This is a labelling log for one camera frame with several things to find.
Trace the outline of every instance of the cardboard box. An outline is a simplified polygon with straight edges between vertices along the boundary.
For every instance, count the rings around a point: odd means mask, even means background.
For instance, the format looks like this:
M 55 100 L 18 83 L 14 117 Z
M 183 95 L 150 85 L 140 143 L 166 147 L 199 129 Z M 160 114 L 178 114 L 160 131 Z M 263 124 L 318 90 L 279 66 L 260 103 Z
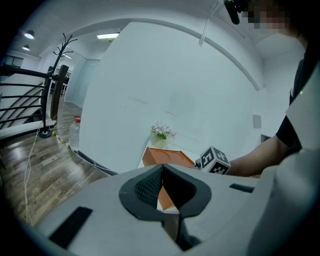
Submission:
M 195 163 L 182 151 L 157 149 L 150 147 L 146 148 L 142 157 L 142 161 L 145 167 L 158 164 L 176 164 L 183 167 L 193 167 L 195 165 Z M 174 206 L 174 203 L 170 199 L 164 187 L 162 187 L 159 192 L 158 200 L 163 210 Z

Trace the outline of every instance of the small vase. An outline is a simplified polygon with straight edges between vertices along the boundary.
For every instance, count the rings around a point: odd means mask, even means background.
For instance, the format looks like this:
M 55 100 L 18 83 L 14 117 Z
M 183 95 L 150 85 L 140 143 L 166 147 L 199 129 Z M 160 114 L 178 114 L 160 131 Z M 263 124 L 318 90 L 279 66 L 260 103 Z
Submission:
M 154 145 L 157 149 L 164 149 L 167 146 L 168 140 L 153 136 L 151 139 L 151 144 Z

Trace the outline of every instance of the wooden floor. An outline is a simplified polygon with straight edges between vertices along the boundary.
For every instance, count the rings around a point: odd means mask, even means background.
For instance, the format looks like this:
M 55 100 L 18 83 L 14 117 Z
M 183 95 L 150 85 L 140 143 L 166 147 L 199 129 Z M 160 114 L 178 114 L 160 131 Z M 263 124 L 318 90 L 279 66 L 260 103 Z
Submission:
M 60 100 L 57 126 L 53 128 L 64 141 L 68 141 L 73 116 L 82 109 Z M 26 221 L 24 175 L 35 133 L 7 142 L 1 152 L 4 191 L 14 214 Z M 55 136 L 37 137 L 31 158 L 31 174 L 27 186 L 29 212 L 33 225 L 61 202 L 79 192 L 89 183 L 108 175 L 85 162 L 69 150 Z

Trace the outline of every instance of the camera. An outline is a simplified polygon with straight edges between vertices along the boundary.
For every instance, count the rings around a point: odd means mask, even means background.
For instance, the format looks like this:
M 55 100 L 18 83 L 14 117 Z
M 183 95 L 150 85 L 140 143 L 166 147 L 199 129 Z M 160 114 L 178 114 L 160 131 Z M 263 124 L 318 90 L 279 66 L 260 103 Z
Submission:
M 224 6 L 233 24 L 240 23 L 238 13 L 248 11 L 248 0 L 224 0 Z

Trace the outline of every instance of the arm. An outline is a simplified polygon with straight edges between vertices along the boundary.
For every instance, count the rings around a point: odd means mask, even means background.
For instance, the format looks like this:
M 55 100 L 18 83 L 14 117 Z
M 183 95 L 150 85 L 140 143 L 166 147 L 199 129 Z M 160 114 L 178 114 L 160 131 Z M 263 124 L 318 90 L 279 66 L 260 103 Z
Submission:
M 278 165 L 288 149 L 289 147 L 275 135 L 249 154 L 232 160 L 228 175 L 246 177 L 261 174 L 265 168 Z

